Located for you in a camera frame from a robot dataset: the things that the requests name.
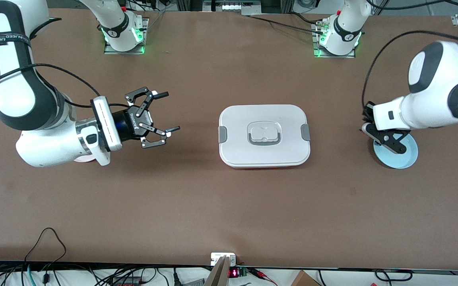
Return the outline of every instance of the connector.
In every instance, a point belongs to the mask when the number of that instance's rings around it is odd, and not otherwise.
[[[178,278],[178,273],[176,273],[176,268],[174,268],[173,277],[174,277],[174,286],[182,286],[180,282],[180,278]]]
[[[43,277],[42,277],[42,283],[45,285],[45,284],[49,283],[49,281],[50,281],[50,276],[49,276],[48,273],[45,273],[43,275]]]

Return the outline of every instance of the black band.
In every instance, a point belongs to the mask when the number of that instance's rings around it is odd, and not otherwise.
[[[117,25],[116,27],[114,28],[107,28],[107,27],[104,27],[102,25],[100,25],[100,27],[102,27],[103,31],[109,35],[109,37],[111,38],[119,38],[120,34],[122,31],[124,31],[125,29],[127,29],[128,27],[128,15],[126,13],[123,13],[125,15],[125,18],[123,19],[123,22],[121,22],[121,24]]]
[[[0,33],[0,45],[6,45],[7,42],[22,42],[31,46],[31,41],[29,38],[20,33],[13,33],[10,31],[5,31]]]
[[[333,27],[335,27],[335,31],[340,35],[344,42],[351,42],[354,38],[356,38],[356,36],[358,36],[358,34],[360,34],[361,31],[361,29],[359,29],[358,31],[350,32],[342,29],[342,27],[338,24],[338,17],[335,18]]]

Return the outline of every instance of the brown table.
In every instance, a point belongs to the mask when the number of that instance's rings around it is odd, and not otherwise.
[[[325,59],[313,56],[308,33],[196,12],[165,13],[143,56],[104,56],[89,11],[51,15],[63,21],[33,40],[37,63],[82,76],[111,102],[142,86],[169,91],[151,107],[153,119],[181,130],[160,148],[126,142],[109,166],[41,169],[20,159],[19,132],[0,122],[0,259],[23,259],[52,226],[68,248],[64,261],[207,264],[210,252],[232,251],[259,266],[458,269],[458,125],[413,132],[420,155],[406,170],[378,164],[358,131],[363,80],[380,47],[418,28],[458,35],[450,18],[371,17],[357,58]],[[308,27],[292,15],[267,17]],[[407,94],[410,60],[435,39],[389,47],[367,99]],[[40,72],[76,103],[94,97],[66,74]],[[286,169],[225,165],[218,117],[237,104],[301,107],[311,157]],[[60,252],[48,234],[30,259]]]

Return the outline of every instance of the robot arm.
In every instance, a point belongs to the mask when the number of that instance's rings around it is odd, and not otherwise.
[[[366,0],[345,0],[340,14],[331,15],[326,21],[328,28],[319,44],[331,54],[349,54],[361,36],[361,28],[371,14]]]
[[[365,107],[362,131],[396,154],[406,148],[400,140],[410,130],[458,123],[458,43],[434,42],[409,66],[409,94]],[[395,139],[393,134],[401,134]]]
[[[0,75],[33,64],[29,35],[48,20],[45,0],[0,0]],[[147,98],[137,107],[135,99],[142,95]],[[122,141],[140,139],[142,148],[164,145],[171,132],[179,129],[153,127],[149,105],[167,95],[144,87],[125,96],[130,107],[114,114],[107,99],[98,96],[91,100],[94,118],[77,121],[75,108],[67,103],[69,98],[35,68],[28,68],[0,79],[0,120],[22,130],[16,149],[32,166],[59,165],[84,155],[93,155],[100,165],[106,165],[109,152],[120,150]],[[149,132],[161,139],[147,141]]]
[[[116,51],[129,51],[143,41],[142,16],[122,11],[118,0],[80,0],[95,15],[105,40]]]

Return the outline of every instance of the container lid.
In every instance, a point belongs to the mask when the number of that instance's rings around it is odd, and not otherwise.
[[[305,112],[296,105],[234,105],[220,114],[220,157],[231,167],[295,166],[311,153]]]

